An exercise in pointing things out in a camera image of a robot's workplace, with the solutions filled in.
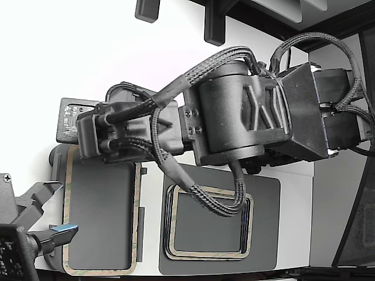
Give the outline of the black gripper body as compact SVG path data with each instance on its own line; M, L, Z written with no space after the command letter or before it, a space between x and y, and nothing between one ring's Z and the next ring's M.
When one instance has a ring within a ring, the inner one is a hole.
M94 155L85 155L83 152L80 152L80 159L85 164L93 163L102 163L102 164L113 164L115 159L113 159L111 154L94 154Z

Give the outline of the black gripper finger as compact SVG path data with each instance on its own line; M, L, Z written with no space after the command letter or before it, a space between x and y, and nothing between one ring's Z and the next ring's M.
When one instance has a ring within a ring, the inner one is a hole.
M36 182L26 193L16 197L18 215L14 224L28 231L44 214L43 205L63 187L59 181Z
M68 223L43 231L28 232L28 239L36 256L42 256L53 252L59 246L69 244L78 230L78 225Z

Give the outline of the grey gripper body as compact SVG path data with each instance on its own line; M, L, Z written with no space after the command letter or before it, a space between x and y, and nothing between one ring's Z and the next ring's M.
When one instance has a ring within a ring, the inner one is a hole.
M8 173L1 173L0 208L1 224L10 224L18 216L12 179Z

